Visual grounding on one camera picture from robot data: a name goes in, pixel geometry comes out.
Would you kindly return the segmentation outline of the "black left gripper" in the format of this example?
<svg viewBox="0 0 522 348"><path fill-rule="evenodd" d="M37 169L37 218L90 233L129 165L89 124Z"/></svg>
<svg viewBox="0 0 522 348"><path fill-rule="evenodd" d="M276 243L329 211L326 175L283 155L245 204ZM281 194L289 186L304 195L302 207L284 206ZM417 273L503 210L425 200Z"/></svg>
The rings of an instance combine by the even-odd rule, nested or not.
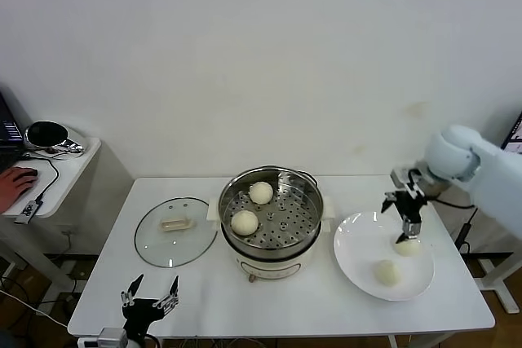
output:
<svg viewBox="0 0 522 348"><path fill-rule="evenodd" d="M144 275L139 275L126 291L121 291L122 314L126 319L123 328L128 337L144 337L151 324L164 318L164 312L171 312L179 303L179 276L170 286L168 294L161 299L143 299L134 297Z"/></svg>

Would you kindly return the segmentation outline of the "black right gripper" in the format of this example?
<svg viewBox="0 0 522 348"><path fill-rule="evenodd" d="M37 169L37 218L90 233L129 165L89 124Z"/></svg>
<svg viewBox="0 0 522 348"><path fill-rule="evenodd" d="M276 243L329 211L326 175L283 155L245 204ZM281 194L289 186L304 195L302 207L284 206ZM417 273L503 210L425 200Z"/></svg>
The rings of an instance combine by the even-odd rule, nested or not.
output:
<svg viewBox="0 0 522 348"><path fill-rule="evenodd" d="M428 199L421 193L414 192L411 195L404 190L386 192L384 196L380 213L383 214L392 205L395 205L399 215L404 220L402 233L397 238L396 244L417 239L422 227L420 210L427 205Z"/></svg>

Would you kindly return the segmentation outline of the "person's bare hand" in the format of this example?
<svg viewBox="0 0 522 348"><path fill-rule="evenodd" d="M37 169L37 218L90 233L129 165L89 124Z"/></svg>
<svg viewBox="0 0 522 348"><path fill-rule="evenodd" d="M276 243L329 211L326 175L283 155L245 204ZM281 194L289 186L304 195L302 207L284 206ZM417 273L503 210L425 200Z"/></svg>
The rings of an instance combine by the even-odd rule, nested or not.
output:
<svg viewBox="0 0 522 348"><path fill-rule="evenodd" d="M3 214L28 190L38 179L38 171L32 168L13 166L1 173L0 213Z"/></svg>

